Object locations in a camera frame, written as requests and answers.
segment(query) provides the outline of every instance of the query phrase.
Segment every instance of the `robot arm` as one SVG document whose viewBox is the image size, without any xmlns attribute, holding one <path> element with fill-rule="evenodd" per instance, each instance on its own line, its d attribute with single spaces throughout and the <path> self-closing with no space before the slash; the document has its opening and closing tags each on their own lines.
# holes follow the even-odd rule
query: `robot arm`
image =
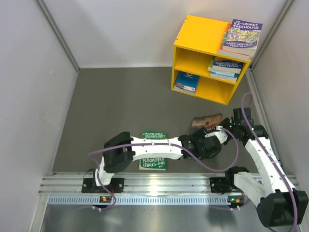
<svg viewBox="0 0 309 232">
<path fill-rule="evenodd" d="M 120 133 L 106 142 L 104 148 L 118 145 L 119 147 L 121 145 L 128 146 L 104 152 L 100 170 L 96 170 L 96 172 L 99 171 L 101 182 L 108 185 L 115 173 L 123 172 L 135 160 L 144 158 L 169 158 L 173 160 L 190 158 L 189 154 L 180 147 L 186 148 L 200 160 L 210 159 L 221 151 L 222 144 L 227 144 L 231 139 L 229 134 L 221 130 L 223 127 L 243 143 L 254 160 L 263 181 L 262 184 L 258 183 L 246 168 L 233 167 L 225 172 L 228 185 L 234 189 L 242 190 L 248 196 L 257 207 L 258 216 L 265 227 L 292 225 L 294 213 L 291 196 L 275 165 L 281 173 L 284 172 L 272 152 L 268 134 L 264 127 L 253 124 L 250 108 L 246 108 L 245 113 L 250 119 L 250 124 L 259 140 L 269 152 L 268 155 L 252 136 L 250 128 L 242 118 L 241 109 L 234 109 L 234 117 L 226 118 L 220 126 L 212 131 L 201 129 L 190 136 L 182 135 L 167 140 L 143 140 L 131 137 L 129 132 Z M 300 224 L 309 199 L 304 191 L 297 191 L 287 178 L 286 180 L 293 190 L 298 212 L 297 223 Z"/>
</svg>

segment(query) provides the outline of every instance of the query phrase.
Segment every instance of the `green book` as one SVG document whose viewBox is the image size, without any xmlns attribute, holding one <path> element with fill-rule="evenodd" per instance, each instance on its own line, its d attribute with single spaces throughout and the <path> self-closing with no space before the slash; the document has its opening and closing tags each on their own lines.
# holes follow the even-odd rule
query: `green book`
<svg viewBox="0 0 309 232">
<path fill-rule="evenodd" d="M 144 130 L 141 134 L 142 139 L 167 139 L 168 134 L 161 131 Z M 166 170 L 165 158 L 140 159 L 140 170 Z"/>
</svg>

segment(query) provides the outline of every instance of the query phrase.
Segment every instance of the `bookshelf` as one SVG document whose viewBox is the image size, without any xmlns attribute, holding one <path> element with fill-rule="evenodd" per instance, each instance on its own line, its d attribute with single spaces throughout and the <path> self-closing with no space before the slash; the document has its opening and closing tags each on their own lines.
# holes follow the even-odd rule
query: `bookshelf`
<svg viewBox="0 0 309 232">
<path fill-rule="evenodd" d="M 217 54 L 227 24 L 227 22 L 192 15 L 186 17 L 174 43 L 171 79 L 173 91 L 176 91 L 174 84 L 179 71 L 196 74 L 200 76 L 197 90 L 195 94 L 188 95 L 228 105 L 251 60 L 243 61 Z M 210 77 L 207 68 L 212 56 L 244 63 L 236 82 Z"/>
</svg>

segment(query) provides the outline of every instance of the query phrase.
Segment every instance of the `purple book cover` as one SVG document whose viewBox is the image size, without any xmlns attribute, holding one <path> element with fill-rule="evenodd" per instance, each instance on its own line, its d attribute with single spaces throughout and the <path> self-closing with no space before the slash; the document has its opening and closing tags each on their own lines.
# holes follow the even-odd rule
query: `purple book cover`
<svg viewBox="0 0 309 232">
<path fill-rule="evenodd" d="M 233 19 L 224 45 L 235 48 L 256 46 L 262 25 L 262 23 L 251 23 Z"/>
</svg>

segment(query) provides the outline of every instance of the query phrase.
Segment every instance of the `white wall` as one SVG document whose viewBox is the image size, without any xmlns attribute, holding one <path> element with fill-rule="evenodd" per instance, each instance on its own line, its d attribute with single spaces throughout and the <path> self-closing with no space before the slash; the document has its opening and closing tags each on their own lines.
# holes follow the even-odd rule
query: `white wall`
<svg viewBox="0 0 309 232">
<path fill-rule="evenodd" d="M 0 230 L 24 232 L 77 74 L 34 0 L 1 1 L 0 31 Z"/>
<path fill-rule="evenodd" d="M 285 167 L 309 192 L 309 1 L 296 0 L 254 74 Z"/>
<path fill-rule="evenodd" d="M 263 23 L 263 42 L 284 0 L 44 0 L 77 63 L 171 66 L 186 15 Z"/>
</svg>

